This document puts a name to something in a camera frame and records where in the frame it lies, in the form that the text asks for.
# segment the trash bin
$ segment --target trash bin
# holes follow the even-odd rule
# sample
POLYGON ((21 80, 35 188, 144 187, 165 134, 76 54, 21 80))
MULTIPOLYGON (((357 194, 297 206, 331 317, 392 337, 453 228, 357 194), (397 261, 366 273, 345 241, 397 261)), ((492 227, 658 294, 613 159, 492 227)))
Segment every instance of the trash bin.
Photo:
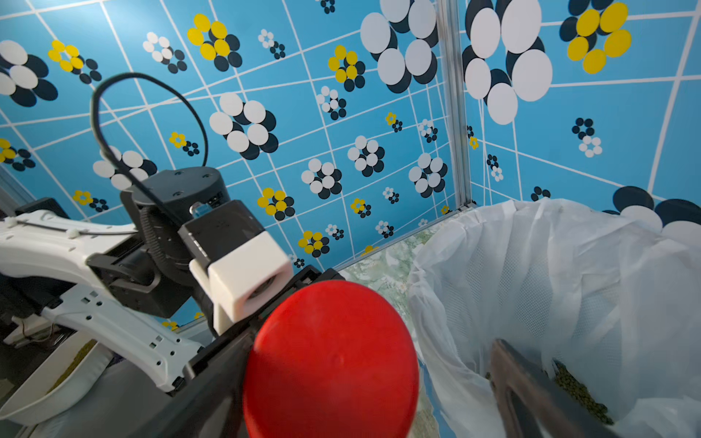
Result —
POLYGON ((409 307, 442 415, 503 437, 486 373, 503 338, 554 361, 623 437, 701 436, 701 250, 567 200, 459 216, 416 255, 409 307))

